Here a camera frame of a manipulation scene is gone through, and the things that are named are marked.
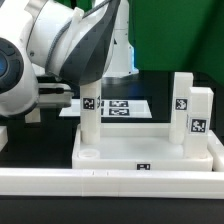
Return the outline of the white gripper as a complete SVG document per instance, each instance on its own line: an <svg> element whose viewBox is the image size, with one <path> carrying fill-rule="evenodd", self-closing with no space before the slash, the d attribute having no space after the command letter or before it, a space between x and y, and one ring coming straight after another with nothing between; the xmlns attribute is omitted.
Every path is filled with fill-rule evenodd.
<svg viewBox="0 0 224 224"><path fill-rule="evenodd" d="M39 108L66 108L71 106L74 91L67 84L39 83Z"/></svg>

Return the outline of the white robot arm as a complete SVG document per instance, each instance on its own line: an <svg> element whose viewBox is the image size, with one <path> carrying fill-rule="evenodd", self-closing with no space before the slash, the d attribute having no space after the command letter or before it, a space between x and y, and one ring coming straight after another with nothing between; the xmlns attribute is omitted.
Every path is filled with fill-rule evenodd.
<svg viewBox="0 0 224 224"><path fill-rule="evenodd" d="M128 0L0 0L0 116L29 113L40 98L33 66L77 86L132 73Z"/></svg>

